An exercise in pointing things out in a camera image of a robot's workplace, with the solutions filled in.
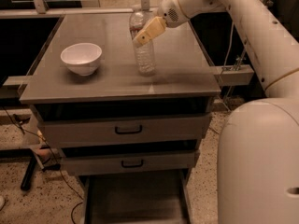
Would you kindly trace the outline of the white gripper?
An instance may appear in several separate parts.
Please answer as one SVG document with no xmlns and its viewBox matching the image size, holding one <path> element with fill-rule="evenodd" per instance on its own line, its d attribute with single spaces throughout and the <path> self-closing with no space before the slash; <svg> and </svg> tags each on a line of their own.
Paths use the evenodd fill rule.
<svg viewBox="0 0 299 224">
<path fill-rule="evenodd" d="M 133 39 L 135 47 L 139 48 L 149 43 L 165 32 L 166 25 L 175 28 L 188 21 L 187 0 L 163 0 L 156 8 L 156 17 L 148 21 Z"/>
</svg>

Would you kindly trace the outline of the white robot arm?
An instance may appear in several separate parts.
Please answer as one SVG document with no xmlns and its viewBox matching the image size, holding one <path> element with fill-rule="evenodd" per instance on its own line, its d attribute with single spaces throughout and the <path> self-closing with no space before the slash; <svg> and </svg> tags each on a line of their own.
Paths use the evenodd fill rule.
<svg viewBox="0 0 299 224">
<path fill-rule="evenodd" d="M 222 6 L 265 97 L 231 113 L 218 145 L 219 224 L 299 224 L 299 43 L 261 0 L 163 0 L 137 34 L 141 47 L 167 28 Z"/>
</svg>

